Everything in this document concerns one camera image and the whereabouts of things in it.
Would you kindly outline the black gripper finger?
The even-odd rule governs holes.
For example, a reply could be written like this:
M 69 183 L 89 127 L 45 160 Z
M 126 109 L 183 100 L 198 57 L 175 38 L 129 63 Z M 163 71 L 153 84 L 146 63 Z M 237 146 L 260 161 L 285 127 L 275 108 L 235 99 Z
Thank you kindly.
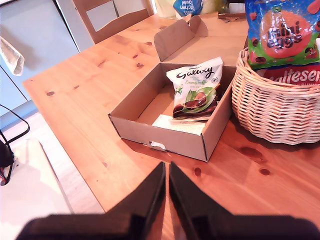
M 107 240 L 145 240 L 166 193 L 166 166 L 160 162 L 152 172 L 107 213 Z
M 173 161 L 169 194 L 188 240 L 217 240 L 211 217 L 232 214 L 204 193 Z

